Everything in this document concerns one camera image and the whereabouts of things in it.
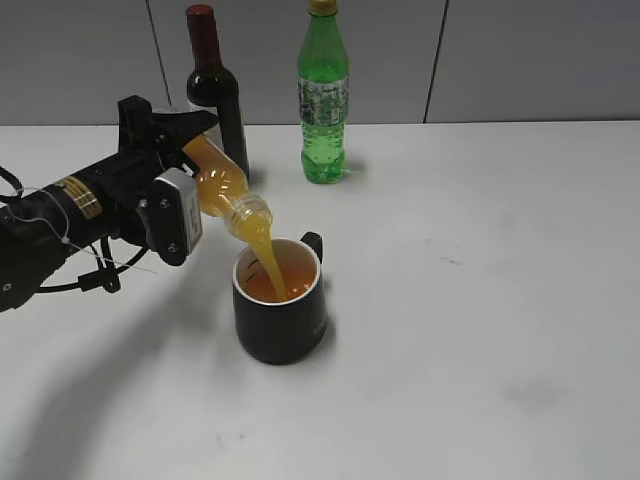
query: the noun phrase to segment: wine bottle label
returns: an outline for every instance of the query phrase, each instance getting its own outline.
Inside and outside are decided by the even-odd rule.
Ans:
[[[218,116],[218,109],[216,107],[203,107],[201,105],[196,105],[195,103],[191,103],[189,100],[187,100],[187,103],[189,104],[190,112],[198,112],[200,110],[205,110],[217,116],[218,120],[220,119],[220,117]],[[211,141],[217,147],[224,150],[224,145],[222,144],[222,133],[220,131],[220,123],[218,123],[215,127],[210,128],[209,130],[204,132],[204,134],[207,136],[209,141]]]

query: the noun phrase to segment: gold label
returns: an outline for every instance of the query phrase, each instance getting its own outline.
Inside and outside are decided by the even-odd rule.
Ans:
[[[91,220],[102,213],[102,205],[93,192],[76,177],[66,177],[55,183],[78,206],[84,218]]]

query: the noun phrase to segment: mug handle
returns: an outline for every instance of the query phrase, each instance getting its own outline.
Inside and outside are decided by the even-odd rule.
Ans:
[[[315,232],[307,232],[300,239],[302,243],[306,243],[316,252],[320,263],[322,263],[322,237]]]

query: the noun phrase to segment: black mug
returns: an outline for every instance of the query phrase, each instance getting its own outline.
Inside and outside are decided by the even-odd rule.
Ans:
[[[251,297],[248,282],[262,268],[250,248],[233,267],[233,307],[236,331],[243,348],[272,365],[296,362],[313,350],[327,329],[322,285],[322,238],[307,232],[301,240],[273,239],[273,253],[282,270],[295,266],[313,274],[310,287],[287,302],[269,303]]]

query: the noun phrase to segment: gray wall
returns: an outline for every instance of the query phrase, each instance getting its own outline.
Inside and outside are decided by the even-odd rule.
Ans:
[[[640,118],[637,0],[451,0],[429,122]]]
[[[3,0],[0,124],[102,124],[133,93],[166,105],[143,0]]]
[[[151,0],[173,104],[186,107],[193,70],[185,9]],[[444,0],[343,0],[338,16],[351,61],[354,123],[421,122]],[[309,24],[306,0],[214,2],[223,62],[241,88],[247,123],[297,123],[296,59]]]
[[[142,95],[185,108],[189,0],[4,1],[0,125],[104,124]],[[297,123],[307,0],[212,0],[245,122]],[[438,34],[448,5],[430,89]],[[636,0],[341,0],[352,123],[640,118]]]

